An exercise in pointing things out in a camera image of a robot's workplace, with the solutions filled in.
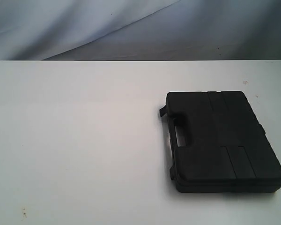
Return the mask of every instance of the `black plastic case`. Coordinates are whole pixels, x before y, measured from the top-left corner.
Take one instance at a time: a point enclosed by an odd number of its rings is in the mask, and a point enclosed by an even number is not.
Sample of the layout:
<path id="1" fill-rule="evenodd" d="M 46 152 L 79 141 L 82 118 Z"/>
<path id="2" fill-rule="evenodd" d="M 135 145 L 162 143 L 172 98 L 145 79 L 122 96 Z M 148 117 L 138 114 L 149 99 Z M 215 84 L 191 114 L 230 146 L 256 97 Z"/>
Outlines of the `black plastic case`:
<path id="1" fill-rule="evenodd" d="M 170 92 L 167 114 L 180 192 L 274 192 L 281 165 L 244 93 Z M 177 144 L 176 129 L 185 143 Z"/>

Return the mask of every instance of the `black case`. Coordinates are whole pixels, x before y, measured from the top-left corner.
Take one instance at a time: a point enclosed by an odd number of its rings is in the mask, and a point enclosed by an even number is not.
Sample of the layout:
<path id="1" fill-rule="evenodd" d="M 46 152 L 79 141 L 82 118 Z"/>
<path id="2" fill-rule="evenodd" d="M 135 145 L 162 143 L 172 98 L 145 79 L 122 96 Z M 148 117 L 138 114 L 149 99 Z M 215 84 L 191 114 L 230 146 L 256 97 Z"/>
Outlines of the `black case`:
<path id="1" fill-rule="evenodd" d="M 244 93 L 170 92 L 167 114 L 180 192 L 274 192 L 281 165 Z M 176 129 L 185 143 L 177 145 Z"/>

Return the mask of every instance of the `white table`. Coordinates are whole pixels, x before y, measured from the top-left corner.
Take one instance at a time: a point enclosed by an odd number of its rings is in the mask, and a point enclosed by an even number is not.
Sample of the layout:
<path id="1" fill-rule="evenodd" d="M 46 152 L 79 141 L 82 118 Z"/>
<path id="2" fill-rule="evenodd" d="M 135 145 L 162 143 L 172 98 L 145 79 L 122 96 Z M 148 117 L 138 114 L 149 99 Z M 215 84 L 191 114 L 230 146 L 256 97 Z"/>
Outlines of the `white table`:
<path id="1" fill-rule="evenodd" d="M 275 194 L 181 194 L 169 91 L 243 91 L 281 163 L 281 61 L 0 61 L 0 225 L 279 224 Z"/>

